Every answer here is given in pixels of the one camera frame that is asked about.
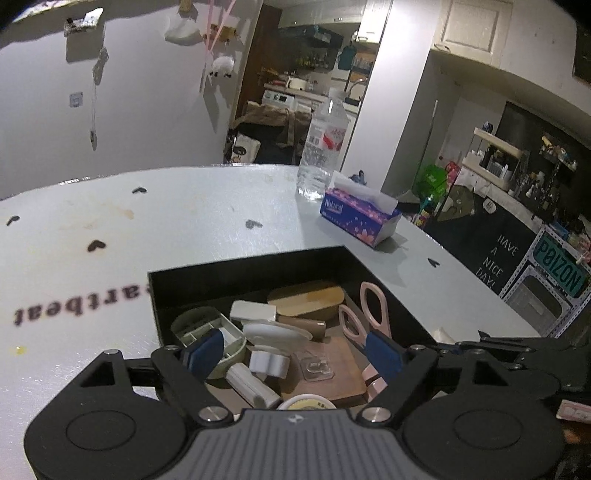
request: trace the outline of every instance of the wooden board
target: wooden board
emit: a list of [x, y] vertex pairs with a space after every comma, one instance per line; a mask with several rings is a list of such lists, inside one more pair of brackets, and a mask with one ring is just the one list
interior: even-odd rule
[[344, 299], [341, 287], [321, 280], [273, 290], [267, 302], [277, 307], [277, 315], [327, 321], [337, 314]]
[[327, 337], [324, 342], [309, 342], [306, 350], [327, 358], [335, 375], [328, 380], [307, 381], [297, 359], [292, 356], [287, 377], [279, 382], [283, 400], [302, 393], [312, 393], [327, 398], [336, 406], [363, 402], [365, 382], [346, 338]]

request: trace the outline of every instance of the white wall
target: white wall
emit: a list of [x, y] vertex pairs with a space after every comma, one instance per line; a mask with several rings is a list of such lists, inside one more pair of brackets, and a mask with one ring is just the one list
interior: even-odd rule
[[501, 69], [555, 93], [591, 115], [591, 86], [572, 76], [574, 19], [551, 0], [514, 0]]
[[463, 85], [438, 155], [443, 157], [443, 163], [463, 159], [469, 146], [471, 150], [478, 148], [477, 140], [470, 145], [475, 127], [481, 128], [484, 122], [490, 122], [496, 133], [507, 100], [486, 87], [474, 83]]
[[[207, 4], [196, 6], [205, 31]], [[78, 177], [219, 163], [243, 44], [259, 8], [258, 0], [237, 2], [228, 22], [241, 36], [228, 47], [236, 74], [200, 96], [204, 43], [179, 46], [163, 37], [177, 2], [106, 4], [109, 61], [97, 87], [96, 151], [89, 138], [96, 59], [68, 63], [61, 31], [67, 17], [78, 18], [88, 5], [12, 25], [0, 37], [0, 198]], [[213, 22], [219, 18], [216, 7]], [[78, 91], [83, 106], [69, 108], [69, 94]]]
[[440, 0], [394, 0], [342, 171], [381, 189], [423, 75]]
[[435, 101], [439, 100], [433, 132], [421, 169], [437, 160], [458, 103], [460, 90], [461, 86], [452, 77], [441, 72], [434, 55], [430, 54], [404, 132], [382, 186], [384, 193], [396, 197], [412, 188], [429, 135], [433, 107]]

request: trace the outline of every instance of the upper cabinet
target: upper cabinet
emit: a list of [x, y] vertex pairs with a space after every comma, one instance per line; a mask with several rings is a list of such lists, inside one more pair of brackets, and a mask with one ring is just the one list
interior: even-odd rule
[[293, 5], [283, 9], [279, 20], [279, 28], [314, 25], [322, 14], [322, 3]]
[[360, 23], [365, 10], [364, 0], [327, 0], [322, 2], [319, 24]]
[[357, 34], [358, 42], [379, 43], [390, 11], [390, 3], [390, 0], [367, 1]]
[[498, 68], [511, 12], [498, 0], [443, 0], [433, 47]]
[[324, 2], [293, 5], [283, 9], [279, 27], [360, 23], [364, 9], [364, 0], [326, 0]]

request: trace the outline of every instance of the sheep toy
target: sheep toy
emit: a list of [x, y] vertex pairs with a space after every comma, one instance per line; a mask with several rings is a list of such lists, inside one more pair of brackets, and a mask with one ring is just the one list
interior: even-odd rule
[[209, 74], [214, 77], [224, 76], [231, 78], [233, 70], [234, 59], [229, 55], [220, 55], [213, 61], [212, 71]]

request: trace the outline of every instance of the blue gripper pad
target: blue gripper pad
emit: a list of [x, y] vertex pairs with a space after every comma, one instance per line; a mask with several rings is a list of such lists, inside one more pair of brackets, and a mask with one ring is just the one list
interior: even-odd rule
[[212, 328], [200, 339], [183, 350], [183, 365], [200, 381], [205, 382], [209, 374], [223, 357], [223, 335]]
[[405, 349], [377, 330], [368, 333], [365, 355], [386, 383], [393, 381], [405, 364]]

